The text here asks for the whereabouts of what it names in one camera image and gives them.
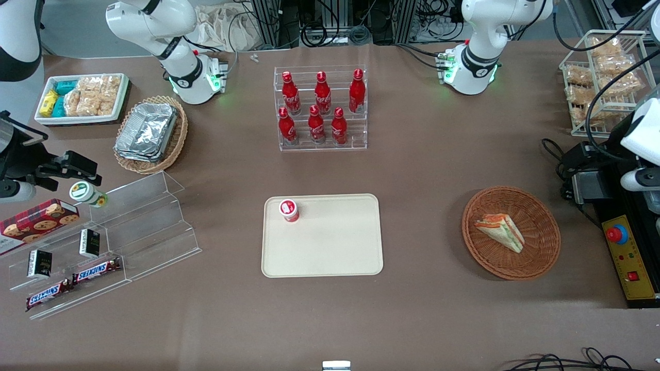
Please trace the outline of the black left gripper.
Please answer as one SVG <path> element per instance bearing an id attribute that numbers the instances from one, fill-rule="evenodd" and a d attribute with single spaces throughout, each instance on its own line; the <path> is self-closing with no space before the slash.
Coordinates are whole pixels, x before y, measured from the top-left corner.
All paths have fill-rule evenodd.
<path id="1" fill-rule="evenodd" d="M 611 155 L 622 158 L 616 160 L 596 150 L 588 141 L 578 143 L 567 155 L 560 158 L 560 178 L 570 179 L 580 172 L 597 172 L 603 179 L 620 179 L 629 171 L 640 168 L 640 161 L 620 143 L 606 141 L 602 144 L 604 150 Z"/>

